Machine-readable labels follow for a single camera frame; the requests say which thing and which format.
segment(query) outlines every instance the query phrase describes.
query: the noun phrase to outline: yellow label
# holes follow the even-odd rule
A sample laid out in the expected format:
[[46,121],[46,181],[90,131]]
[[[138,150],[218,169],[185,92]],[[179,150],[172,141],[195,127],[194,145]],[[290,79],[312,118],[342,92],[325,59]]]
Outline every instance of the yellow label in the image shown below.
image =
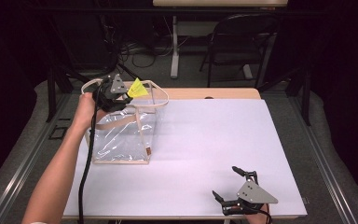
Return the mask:
[[145,86],[142,84],[142,82],[139,80],[139,78],[136,78],[135,81],[132,83],[132,85],[130,86],[129,91],[127,92],[127,94],[132,97],[139,97],[139,96],[144,96],[147,95],[148,92],[145,88]]

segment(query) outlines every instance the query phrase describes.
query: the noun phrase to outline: white tabletop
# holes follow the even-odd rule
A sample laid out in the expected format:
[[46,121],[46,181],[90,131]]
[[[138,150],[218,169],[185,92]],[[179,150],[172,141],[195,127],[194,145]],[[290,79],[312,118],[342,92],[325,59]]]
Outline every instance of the white tabletop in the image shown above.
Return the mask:
[[155,7],[286,7],[287,0],[153,0]]
[[[257,171],[260,186],[278,199],[273,217],[307,214],[263,100],[171,100],[161,111],[148,165],[92,164],[84,215],[112,219],[225,217],[212,190],[237,199],[245,179],[232,166]],[[76,217],[87,157],[83,140],[64,217]]]

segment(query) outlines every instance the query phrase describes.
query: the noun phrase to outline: human arm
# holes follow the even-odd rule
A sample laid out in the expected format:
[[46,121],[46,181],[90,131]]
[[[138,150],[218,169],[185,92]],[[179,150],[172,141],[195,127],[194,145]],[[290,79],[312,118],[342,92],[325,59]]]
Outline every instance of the human arm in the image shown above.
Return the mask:
[[[75,176],[77,153],[85,131],[91,125],[95,103],[91,93],[80,95],[73,122],[40,177],[28,202],[22,223],[60,223]],[[99,110],[97,120],[105,112]]]

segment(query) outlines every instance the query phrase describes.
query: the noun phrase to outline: table leg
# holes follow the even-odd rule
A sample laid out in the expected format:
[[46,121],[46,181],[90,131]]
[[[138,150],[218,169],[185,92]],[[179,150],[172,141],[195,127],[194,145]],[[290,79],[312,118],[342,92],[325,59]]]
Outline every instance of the table leg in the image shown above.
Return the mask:
[[171,78],[178,78],[179,52],[178,52],[178,30],[177,30],[176,16],[173,16],[172,32],[173,32],[172,34],[173,55],[172,55]]

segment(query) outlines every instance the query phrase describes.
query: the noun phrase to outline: transparent bag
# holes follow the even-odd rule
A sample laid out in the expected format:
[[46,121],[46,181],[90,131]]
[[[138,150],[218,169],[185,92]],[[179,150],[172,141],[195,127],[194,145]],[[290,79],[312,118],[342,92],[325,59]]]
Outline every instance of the transparent bag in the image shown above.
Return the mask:
[[[123,110],[106,115],[96,124],[94,163],[149,163],[160,109],[169,102],[169,95],[150,80],[141,83],[147,95],[134,98]],[[124,84],[129,88],[132,82]],[[86,140],[89,144],[90,132],[86,132]]]

